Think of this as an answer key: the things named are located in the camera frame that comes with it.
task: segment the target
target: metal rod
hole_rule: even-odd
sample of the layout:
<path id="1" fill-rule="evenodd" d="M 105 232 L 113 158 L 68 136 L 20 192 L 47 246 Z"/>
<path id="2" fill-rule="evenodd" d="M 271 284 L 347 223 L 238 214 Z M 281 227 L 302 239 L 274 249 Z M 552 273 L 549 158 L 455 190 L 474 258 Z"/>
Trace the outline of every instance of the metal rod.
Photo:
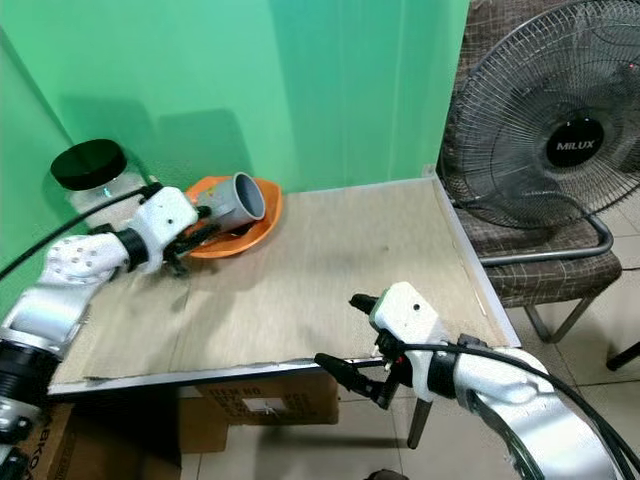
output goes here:
<path id="1" fill-rule="evenodd" d="M 413 419 L 409 429 L 409 438 L 407 438 L 407 446 L 412 450 L 418 448 L 432 405 L 433 402 L 425 402 L 419 398 L 416 400 L 416 408 L 413 411 Z"/>
<path id="2" fill-rule="evenodd" d="M 534 305 L 525 305 L 524 311 L 526 312 L 529 320 L 531 320 L 531 324 L 533 328 L 536 330 L 536 333 L 540 337 L 544 343 L 558 343 L 560 340 L 564 338 L 571 327 L 575 325 L 578 319 L 582 316 L 589 305 L 595 300 L 595 297 L 587 297 L 580 300 L 580 303 L 571 310 L 571 313 L 567 316 L 567 318 L 562 322 L 562 325 L 554 332 L 550 333 L 547 326 L 544 324 L 542 319 L 540 318 L 540 314 Z"/>
<path id="3" fill-rule="evenodd" d="M 624 352 L 620 352 L 618 355 L 611 357 L 607 361 L 607 368 L 616 371 L 638 357 L 640 357 L 640 342 L 627 348 Z"/>
<path id="4" fill-rule="evenodd" d="M 515 255 L 503 255 L 498 257 L 482 257 L 480 263 L 483 267 L 497 267 L 513 263 L 545 262 L 548 260 L 577 260 L 579 258 L 595 257 L 611 250 L 613 235 L 607 226 L 595 215 L 589 215 L 585 219 L 598 232 L 599 242 L 595 247 L 570 248 L 553 252 L 522 253 Z"/>

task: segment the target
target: electric fan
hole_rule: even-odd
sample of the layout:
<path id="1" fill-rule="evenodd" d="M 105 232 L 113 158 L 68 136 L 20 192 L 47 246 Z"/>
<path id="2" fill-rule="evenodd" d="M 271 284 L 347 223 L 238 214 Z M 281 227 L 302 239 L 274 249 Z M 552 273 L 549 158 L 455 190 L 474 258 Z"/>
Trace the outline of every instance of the electric fan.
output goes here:
<path id="1" fill-rule="evenodd" d="M 476 217 L 567 225 L 640 185 L 640 1 L 555 7 L 500 41 L 455 95 L 440 171 Z"/>

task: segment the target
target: floor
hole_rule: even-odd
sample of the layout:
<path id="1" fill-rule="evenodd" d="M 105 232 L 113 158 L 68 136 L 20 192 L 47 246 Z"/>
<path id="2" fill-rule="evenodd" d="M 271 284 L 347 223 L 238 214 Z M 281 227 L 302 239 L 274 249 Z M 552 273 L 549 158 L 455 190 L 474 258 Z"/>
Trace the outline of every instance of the floor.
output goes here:
<path id="1" fill-rule="evenodd" d="M 615 236 L 625 268 L 640 267 L 640 195 L 602 218 Z M 540 308 L 549 325 L 571 304 Z M 558 345 L 540 342 L 522 309 L 507 313 L 523 343 L 546 367 L 575 385 L 640 451 L 640 359 L 617 372 L 604 366 L 609 351 L 640 340 L 640 271 L 623 277 L 592 304 Z M 390 411 L 343 391 L 340 423 L 288 428 L 232 427 L 223 453 L 185 455 L 182 480 L 363 480 L 376 470 L 412 480 L 518 478 L 506 448 L 483 422 L 446 399 L 437 399 L 417 450 L 406 448 L 415 399 L 401 390 Z"/>

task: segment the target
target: black cable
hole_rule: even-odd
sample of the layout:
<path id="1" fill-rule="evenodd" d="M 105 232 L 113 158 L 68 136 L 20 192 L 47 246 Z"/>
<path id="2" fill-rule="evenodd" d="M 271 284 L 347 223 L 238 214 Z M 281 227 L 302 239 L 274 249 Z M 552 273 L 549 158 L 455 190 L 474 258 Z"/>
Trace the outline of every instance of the black cable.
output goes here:
<path id="1" fill-rule="evenodd" d="M 532 367 L 531 365 L 518 360 L 517 358 L 510 357 L 509 355 L 501 354 L 498 352 L 481 350 L 476 348 L 466 348 L 460 347 L 457 345 L 434 345 L 434 344 L 404 344 L 402 345 L 402 352 L 410 351 L 410 350 L 422 350 L 429 352 L 447 352 L 453 354 L 463 354 L 463 355 L 475 355 L 477 357 L 484 357 L 490 360 L 496 360 L 498 362 L 507 363 L 516 368 L 524 370 L 532 375 L 536 375 L 555 388 L 564 393 L 567 397 L 569 397 L 580 409 L 591 418 L 591 420 L 596 424 L 598 429 L 600 430 L 601 435 L 603 436 L 603 440 L 606 442 L 609 449 L 612 451 L 612 454 L 615 456 L 616 461 L 620 464 L 620 468 L 623 469 L 627 475 L 627 478 L 633 479 L 633 474 L 630 472 L 624 458 L 619 454 L 619 450 L 622 450 L 624 456 L 626 456 L 633 468 L 640 473 L 640 459 L 633 452 L 631 447 L 622 439 L 622 437 L 615 431 L 615 429 L 607 422 L 586 400 L 584 400 L 579 394 L 577 394 L 569 385 L 564 383 L 559 378 L 541 372 L 540 370 Z"/>
<path id="2" fill-rule="evenodd" d="M 196 230 L 190 236 L 180 241 L 176 241 L 173 245 L 173 252 L 177 255 L 182 255 L 194 248 L 200 246 L 202 242 L 209 239 L 209 237 L 220 231 L 220 225 L 210 223 L 204 227 Z"/>
<path id="3" fill-rule="evenodd" d="M 151 184 L 151 185 L 146 185 L 144 187 L 140 187 L 137 190 L 133 190 L 131 192 L 125 193 L 124 195 L 120 195 L 118 197 L 112 198 L 111 200 L 108 200 L 108 201 L 106 201 L 106 202 L 104 202 L 104 203 L 102 203 L 100 205 L 97 205 L 97 206 L 87 210 L 86 212 L 81 213 L 80 215 L 77 215 L 76 217 L 72 218 L 71 220 L 69 220 L 68 222 L 64 223 L 60 227 L 56 228 L 53 232 L 49 233 L 47 236 L 42 238 L 39 242 L 37 242 L 35 245 L 33 245 L 32 247 L 27 249 L 24 253 L 22 253 L 20 256 L 18 256 L 16 259 L 14 259 L 9 265 L 4 267 L 2 269 L 2 271 L 0 271 L 0 281 L 2 281 L 13 270 L 15 270 L 17 267 L 19 267 L 25 260 L 27 260 L 30 257 L 32 257 L 38 250 L 40 250 L 42 247 L 44 247 L 51 240 L 56 238 L 58 235 L 61 235 L 62 233 L 66 232 L 70 228 L 75 227 L 77 224 L 82 222 L 85 218 L 93 215 L 96 212 L 99 212 L 100 210 L 103 210 L 103 209 L 105 209 L 107 207 L 110 207 L 111 205 L 114 205 L 116 203 L 122 202 L 123 200 L 127 200 L 128 198 L 135 197 L 136 195 L 141 195 L 142 194 L 145 197 L 148 197 L 149 194 L 153 195 L 153 193 L 158 191 L 158 185 L 159 184 L 155 184 L 154 183 L 154 184 Z"/>

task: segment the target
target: jar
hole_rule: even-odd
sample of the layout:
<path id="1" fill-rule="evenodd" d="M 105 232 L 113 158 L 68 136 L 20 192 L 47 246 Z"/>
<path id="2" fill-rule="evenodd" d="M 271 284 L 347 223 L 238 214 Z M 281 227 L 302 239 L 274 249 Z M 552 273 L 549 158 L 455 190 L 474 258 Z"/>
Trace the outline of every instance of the jar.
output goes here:
<path id="1" fill-rule="evenodd" d="M 67 198 L 78 213 L 146 184 L 142 175 L 127 164 L 120 146 L 106 139 L 89 140 L 61 153 L 51 164 L 51 174 L 69 190 Z M 110 225 L 122 230 L 140 206 L 141 195 L 118 202 L 86 218 L 95 229 Z"/>

